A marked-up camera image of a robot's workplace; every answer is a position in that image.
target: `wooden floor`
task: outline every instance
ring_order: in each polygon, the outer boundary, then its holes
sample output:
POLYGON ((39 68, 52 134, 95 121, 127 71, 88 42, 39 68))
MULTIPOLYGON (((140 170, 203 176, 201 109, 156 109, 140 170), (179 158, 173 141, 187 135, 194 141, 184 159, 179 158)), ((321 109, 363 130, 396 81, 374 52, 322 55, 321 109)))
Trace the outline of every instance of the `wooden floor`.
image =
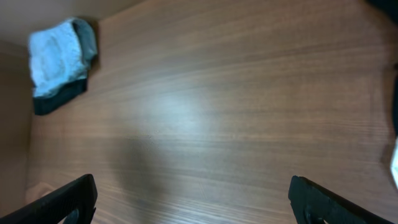
POLYGON ((88 92, 33 118, 27 201, 92 173, 94 223, 295 223, 305 176, 392 222, 398 30, 362 1, 148 0, 88 92))

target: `light blue cloth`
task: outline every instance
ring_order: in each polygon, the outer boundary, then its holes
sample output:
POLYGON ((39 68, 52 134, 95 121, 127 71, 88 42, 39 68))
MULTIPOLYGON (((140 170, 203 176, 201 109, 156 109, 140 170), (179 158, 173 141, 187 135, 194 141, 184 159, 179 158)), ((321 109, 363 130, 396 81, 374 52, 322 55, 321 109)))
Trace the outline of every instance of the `light blue cloth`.
POLYGON ((33 97, 51 97, 64 84, 87 78, 97 54, 95 35, 86 21, 72 17, 31 34, 29 52, 33 97))

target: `brown wall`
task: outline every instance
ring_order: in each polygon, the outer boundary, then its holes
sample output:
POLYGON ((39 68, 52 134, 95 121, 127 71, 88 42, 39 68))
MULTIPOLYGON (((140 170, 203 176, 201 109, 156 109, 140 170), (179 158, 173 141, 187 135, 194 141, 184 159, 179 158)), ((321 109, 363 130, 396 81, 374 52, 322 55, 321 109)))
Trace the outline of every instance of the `brown wall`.
POLYGON ((24 205, 31 86, 26 48, 0 41, 0 217, 24 205))
POLYGON ((143 0, 1 0, 0 40, 26 45, 29 34, 70 16, 103 19, 143 0))

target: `folded clothing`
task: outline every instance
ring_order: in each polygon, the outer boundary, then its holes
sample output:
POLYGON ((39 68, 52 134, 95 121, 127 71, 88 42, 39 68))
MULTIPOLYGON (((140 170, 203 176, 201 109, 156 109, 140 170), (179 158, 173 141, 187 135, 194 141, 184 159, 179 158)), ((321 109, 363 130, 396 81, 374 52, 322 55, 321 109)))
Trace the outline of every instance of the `folded clothing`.
POLYGON ((35 114, 51 113, 86 90, 87 71, 97 55, 95 35, 86 21, 73 17, 34 32, 29 52, 35 114))

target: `towel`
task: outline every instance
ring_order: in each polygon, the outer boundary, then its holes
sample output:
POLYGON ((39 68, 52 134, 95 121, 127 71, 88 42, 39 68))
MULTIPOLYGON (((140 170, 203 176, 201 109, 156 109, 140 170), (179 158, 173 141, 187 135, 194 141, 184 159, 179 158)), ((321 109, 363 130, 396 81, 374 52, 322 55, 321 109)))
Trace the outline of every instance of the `towel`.
POLYGON ((73 86, 86 85, 91 60, 97 55, 95 35, 86 21, 72 17, 34 32, 29 37, 29 52, 36 114, 50 113, 86 90, 85 86, 73 86), (66 86, 68 93, 61 93, 66 86))

